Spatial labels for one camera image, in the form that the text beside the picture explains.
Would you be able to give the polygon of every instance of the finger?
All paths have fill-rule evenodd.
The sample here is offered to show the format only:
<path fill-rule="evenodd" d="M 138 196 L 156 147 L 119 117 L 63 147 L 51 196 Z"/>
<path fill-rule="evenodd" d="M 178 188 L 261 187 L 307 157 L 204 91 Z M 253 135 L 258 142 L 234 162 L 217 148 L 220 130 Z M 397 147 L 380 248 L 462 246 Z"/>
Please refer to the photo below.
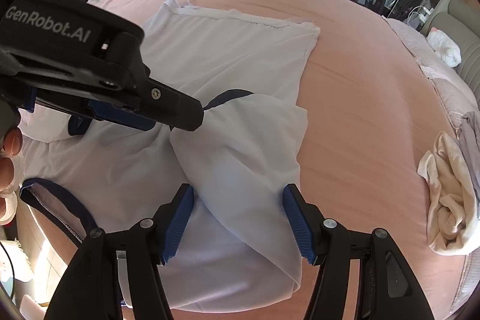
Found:
<path fill-rule="evenodd" d="M 3 142 L 3 148 L 7 155 L 16 156 L 22 149 L 23 137 L 20 129 L 15 128 L 7 133 Z"/>
<path fill-rule="evenodd" d="M 14 180 L 13 165 L 9 158 L 0 158 L 0 191 L 6 189 Z"/>

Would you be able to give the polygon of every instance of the ribbed blue pad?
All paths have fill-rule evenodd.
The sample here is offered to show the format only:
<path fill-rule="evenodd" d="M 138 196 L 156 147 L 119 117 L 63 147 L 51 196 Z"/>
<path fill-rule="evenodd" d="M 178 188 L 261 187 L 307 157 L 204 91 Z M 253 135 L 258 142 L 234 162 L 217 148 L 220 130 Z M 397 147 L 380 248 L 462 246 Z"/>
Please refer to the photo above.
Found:
<path fill-rule="evenodd" d="M 282 200 L 283 209 L 285 209 L 285 213 L 289 219 L 300 253 L 302 257 L 308 260 L 309 264 L 313 264 L 317 258 L 313 249 L 313 233 L 288 186 L 285 186 L 283 189 Z"/>
<path fill-rule="evenodd" d="M 188 219 L 193 209 L 194 190 L 189 186 L 175 211 L 169 226 L 165 231 L 163 241 L 162 260 L 167 263 L 177 253 L 177 248 L 187 226 Z"/>

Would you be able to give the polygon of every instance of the pink mattress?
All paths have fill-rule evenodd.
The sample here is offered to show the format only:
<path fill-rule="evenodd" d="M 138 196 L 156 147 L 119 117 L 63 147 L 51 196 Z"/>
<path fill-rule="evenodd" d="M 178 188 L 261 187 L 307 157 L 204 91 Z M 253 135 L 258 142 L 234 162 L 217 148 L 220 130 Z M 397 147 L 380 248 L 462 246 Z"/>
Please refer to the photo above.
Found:
<path fill-rule="evenodd" d="M 165 0 L 104 0 L 98 6 L 141 24 Z M 298 155 L 301 189 L 325 217 L 346 228 L 386 228 L 416 274 L 436 319 L 458 288 L 463 256 L 432 252 L 426 241 L 428 188 L 416 168 L 438 132 L 453 135 L 430 82 L 378 15 L 347 0 L 179 0 L 287 19 L 321 28 L 302 76 L 297 105 L 309 126 Z M 54 247 L 60 246 L 52 240 Z M 318 268 L 304 263 L 302 287 L 270 307 L 232 314 L 174 311 L 175 319 L 303 319 Z M 351 276 L 358 275 L 357 264 Z M 345 319 L 353 318 L 357 279 Z"/>

